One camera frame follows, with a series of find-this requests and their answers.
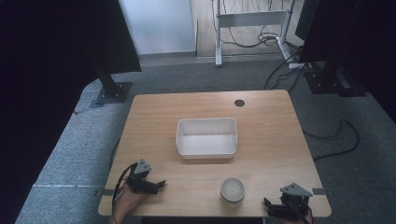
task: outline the metal frame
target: metal frame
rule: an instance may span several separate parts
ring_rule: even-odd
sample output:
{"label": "metal frame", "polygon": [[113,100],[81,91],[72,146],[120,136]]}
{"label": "metal frame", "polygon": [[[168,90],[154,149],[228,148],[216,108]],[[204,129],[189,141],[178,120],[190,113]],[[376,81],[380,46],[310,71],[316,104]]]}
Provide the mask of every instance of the metal frame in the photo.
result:
{"label": "metal frame", "polygon": [[254,26],[254,25],[282,25],[282,35],[278,39],[280,51],[288,63],[292,63],[289,50],[286,47],[285,39],[289,30],[291,15],[293,13],[295,0],[290,0],[289,8],[287,11],[269,11],[269,12],[256,12],[256,13],[239,13],[239,14],[220,14],[220,0],[217,1],[217,14],[216,14],[216,66],[221,67],[221,38],[220,28],[226,27],[240,27],[240,26]]}

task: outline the table top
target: table top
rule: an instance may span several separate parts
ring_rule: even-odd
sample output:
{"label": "table top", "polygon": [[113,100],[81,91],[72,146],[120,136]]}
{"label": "table top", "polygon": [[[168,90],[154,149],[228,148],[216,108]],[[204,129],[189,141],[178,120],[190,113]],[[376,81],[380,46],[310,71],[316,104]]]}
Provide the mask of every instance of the table top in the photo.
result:
{"label": "table top", "polygon": [[[236,106],[243,100],[244,106]],[[232,159],[186,160],[176,146],[181,119],[233,118],[238,145]],[[166,185],[135,210],[136,216],[268,217],[263,197],[280,204],[280,188],[292,182],[312,192],[322,189],[317,169],[286,91],[224,91],[137,95],[120,139],[106,189],[121,173],[145,159],[147,181]],[[225,203],[220,185],[242,180],[246,195],[237,206]],[[111,215],[111,196],[102,196],[99,214]],[[309,200],[314,217],[332,210],[325,195]]]}

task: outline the round container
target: round container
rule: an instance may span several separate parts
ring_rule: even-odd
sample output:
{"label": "round container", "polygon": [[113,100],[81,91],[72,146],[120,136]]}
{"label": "round container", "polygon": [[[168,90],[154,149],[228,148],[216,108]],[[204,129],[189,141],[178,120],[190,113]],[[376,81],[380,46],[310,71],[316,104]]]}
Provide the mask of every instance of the round container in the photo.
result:
{"label": "round container", "polygon": [[241,180],[232,177],[221,184],[221,196],[230,203],[238,203],[245,197],[245,186]]}

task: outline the white wall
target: white wall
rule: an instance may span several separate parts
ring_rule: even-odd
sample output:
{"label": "white wall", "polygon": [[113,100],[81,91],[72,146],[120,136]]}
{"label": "white wall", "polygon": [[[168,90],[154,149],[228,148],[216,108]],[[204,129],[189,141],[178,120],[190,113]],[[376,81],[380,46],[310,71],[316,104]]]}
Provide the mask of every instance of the white wall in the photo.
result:
{"label": "white wall", "polygon": [[195,51],[190,0],[119,0],[137,54]]}

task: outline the white rectangular container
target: white rectangular container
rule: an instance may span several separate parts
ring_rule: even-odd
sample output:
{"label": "white rectangular container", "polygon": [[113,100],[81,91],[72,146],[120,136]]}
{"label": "white rectangular container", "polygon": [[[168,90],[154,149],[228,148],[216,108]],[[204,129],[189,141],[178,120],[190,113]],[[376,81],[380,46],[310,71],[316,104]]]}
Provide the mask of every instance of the white rectangular container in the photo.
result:
{"label": "white rectangular container", "polygon": [[232,158],[237,143],[235,119],[182,119],[177,124],[176,146],[184,159]]}

